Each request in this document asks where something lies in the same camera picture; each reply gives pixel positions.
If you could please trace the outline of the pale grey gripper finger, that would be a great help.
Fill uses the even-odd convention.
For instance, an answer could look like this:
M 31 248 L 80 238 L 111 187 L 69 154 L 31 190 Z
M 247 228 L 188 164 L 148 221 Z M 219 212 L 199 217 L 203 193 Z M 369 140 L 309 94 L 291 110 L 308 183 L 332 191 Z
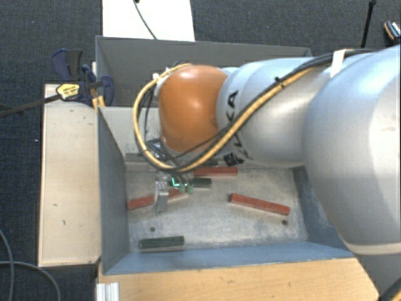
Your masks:
M 155 182 L 154 213 L 160 214 L 167 209 L 169 189 L 165 181 Z

